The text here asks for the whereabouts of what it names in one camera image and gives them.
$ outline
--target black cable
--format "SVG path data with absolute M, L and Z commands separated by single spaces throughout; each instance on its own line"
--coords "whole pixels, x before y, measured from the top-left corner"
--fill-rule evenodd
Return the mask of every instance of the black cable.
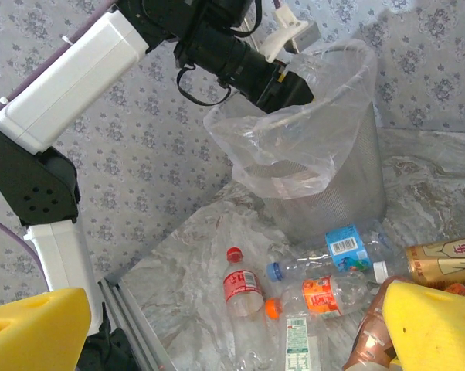
M 236 31 L 235 29 L 233 29 L 231 30 L 232 34 L 238 37 L 248 37 L 251 34 L 253 34 L 256 31 L 256 29 L 258 29 L 258 27 L 260 26 L 260 23 L 262 22 L 262 0 L 255 0 L 255 13 L 256 13 L 255 26 L 253 27 L 251 31 L 244 32 L 244 31 Z
M 183 67 L 181 68 L 181 70 L 179 71 L 178 73 L 178 76 L 176 77 L 176 83 L 178 85 L 178 90 L 179 90 L 179 93 L 181 93 L 181 95 L 187 99 L 189 99 L 191 102 L 193 102 L 194 104 L 197 104 L 199 106 L 203 106 L 203 107 L 212 107 L 212 106 L 215 106 L 217 104 L 221 104 L 224 100 L 226 100 L 227 98 L 229 98 L 229 95 L 231 95 L 231 86 L 230 85 L 227 85 L 227 87 L 225 87 L 225 89 L 227 89 L 227 93 L 226 95 L 224 96 L 223 99 L 221 99 L 219 102 L 216 102 L 216 103 L 206 103 L 206 102 L 202 102 L 201 100 L 198 100 L 196 99 L 195 97 L 193 97 L 190 93 L 188 93 L 187 91 L 185 91 L 180 85 L 179 83 L 181 82 L 181 78 L 183 77 L 183 75 L 185 73 L 187 73 L 188 71 L 193 71 L 194 69 L 196 69 L 196 67 L 193 65 L 193 66 L 190 66 L 190 67 Z

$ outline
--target patterned wallpaper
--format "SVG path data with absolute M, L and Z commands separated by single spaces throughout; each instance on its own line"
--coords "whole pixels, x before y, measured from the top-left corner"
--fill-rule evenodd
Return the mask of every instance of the patterned wallpaper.
M 0 97 L 57 49 L 96 0 L 0 0 Z M 380 125 L 465 131 L 465 2 L 289 0 L 327 43 L 357 37 L 379 57 Z M 262 40 L 275 28 L 264 0 Z M 119 277 L 229 180 L 230 164 L 202 127 L 206 109 L 175 87 L 173 47 L 155 50 L 58 140 L 79 169 L 81 209 L 97 278 Z M 203 99 L 207 73 L 183 85 Z M 0 220 L 23 234 L 0 196 Z M 36 267 L 0 233 L 0 304 L 44 290 Z

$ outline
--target red bottle cap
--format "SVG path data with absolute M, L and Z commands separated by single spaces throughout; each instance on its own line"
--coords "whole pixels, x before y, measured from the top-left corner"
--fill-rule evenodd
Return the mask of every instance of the red bottle cap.
M 227 250 L 227 261 L 230 263 L 238 263 L 243 259 L 243 253 L 238 247 L 231 247 Z

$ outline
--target bottle label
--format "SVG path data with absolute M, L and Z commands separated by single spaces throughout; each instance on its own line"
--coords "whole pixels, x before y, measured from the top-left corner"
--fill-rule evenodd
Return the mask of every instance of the bottle label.
M 304 281 L 303 296 L 308 309 L 318 313 L 322 318 L 333 318 L 341 315 L 338 303 L 332 293 L 330 276 Z
M 311 348 L 312 342 L 308 342 L 307 319 L 305 317 L 288 318 L 285 371 L 314 371 L 311 368 L 310 352 L 317 352 L 318 346 L 315 349 Z
M 452 284 L 446 288 L 446 291 L 452 294 L 465 296 L 465 286 L 463 284 Z
M 332 260 L 340 272 L 366 271 L 372 266 L 365 245 L 354 224 L 325 234 Z
M 260 282 L 256 275 L 250 271 L 236 271 L 224 278 L 224 295 L 226 302 L 234 295 L 244 291 L 260 292 Z
M 465 238 L 411 246 L 406 256 L 417 284 L 440 290 L 465 284 Z

